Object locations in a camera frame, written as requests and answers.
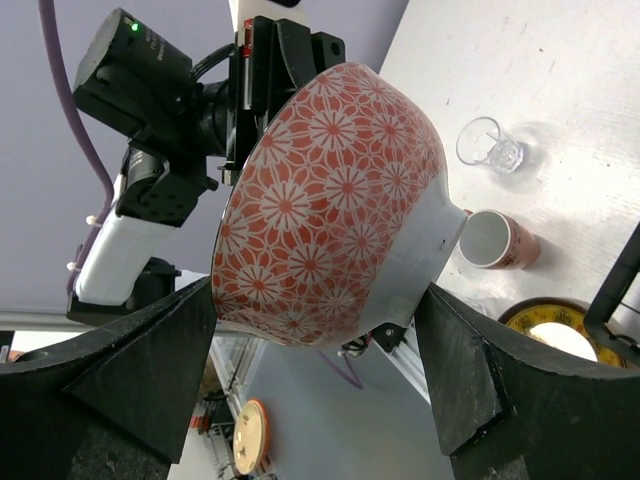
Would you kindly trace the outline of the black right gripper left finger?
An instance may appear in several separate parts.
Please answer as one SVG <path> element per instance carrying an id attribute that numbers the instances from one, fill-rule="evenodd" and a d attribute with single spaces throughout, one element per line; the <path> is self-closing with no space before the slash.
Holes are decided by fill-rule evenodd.
<path id="1" fill-rule="evenodd" d="M 1 367 L 4 479 L 164 479 L 216 325 L 210 280 Z"/>

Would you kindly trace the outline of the pink mug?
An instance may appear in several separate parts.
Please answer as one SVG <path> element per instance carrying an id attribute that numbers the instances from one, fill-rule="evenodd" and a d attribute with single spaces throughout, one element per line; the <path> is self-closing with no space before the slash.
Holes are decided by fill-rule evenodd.
<path id="1" fill-rule="evenodd" d="M 494 210 L 477 211 L 468 217 L 458 247 L 467 263 L 484 270 L 524 269 L 541 253 L 529 230 Z"/>

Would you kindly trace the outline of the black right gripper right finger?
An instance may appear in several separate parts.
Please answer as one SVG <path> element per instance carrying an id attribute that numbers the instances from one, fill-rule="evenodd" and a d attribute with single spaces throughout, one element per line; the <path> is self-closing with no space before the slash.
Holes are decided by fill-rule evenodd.
<path id="1" fill-rule="evenodd" d="M 638 371 L 549 347 L 435 284 L 415 325 L 455 478 L 638 478 Z"/>

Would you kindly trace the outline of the red floral patterned bowl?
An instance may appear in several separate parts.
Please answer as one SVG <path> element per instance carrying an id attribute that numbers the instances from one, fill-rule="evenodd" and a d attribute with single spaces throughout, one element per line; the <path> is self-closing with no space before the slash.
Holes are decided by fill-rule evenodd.
<path id="1" fill-rule="evenodd" d="M 369 67 L 334 66 L 269 124 L 231 192 L 212 260 L 218 319 L 313 348 L 406 327 L 466 218 L 424 112 Z"/>

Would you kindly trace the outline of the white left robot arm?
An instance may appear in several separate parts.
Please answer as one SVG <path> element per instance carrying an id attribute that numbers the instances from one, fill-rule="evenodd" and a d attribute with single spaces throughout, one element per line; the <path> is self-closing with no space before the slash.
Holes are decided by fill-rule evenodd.
<path id="1" fill-rule="evenodd" d="M 313 31 L 294 1 L 243 14 L 234 40 L 199 62 L 124 9 L 100 26 L 76 74 L 85 114 L 128 147 L 108 214 L 81 249 L 66 316 L 101 326 L 172 293 L 177 269 L 155 256 L 199 197 L 234 185 L 267 126 L 306 83 L 346 56 L 344 41 Z M 223 159 L 220 180 L 207 161 Z"/>

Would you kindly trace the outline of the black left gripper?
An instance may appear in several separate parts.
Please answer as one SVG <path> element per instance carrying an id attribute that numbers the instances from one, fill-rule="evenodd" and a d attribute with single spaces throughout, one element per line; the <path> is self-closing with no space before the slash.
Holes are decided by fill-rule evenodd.
<path id="1" fill-rule="evenodd" d="M 247 19 L 236 36 L 227 80 L 226 162 L 236 184 L 251 152 L 282 107 L 312 79 L 345 61 L 345 43 L 288 19 Z"/>

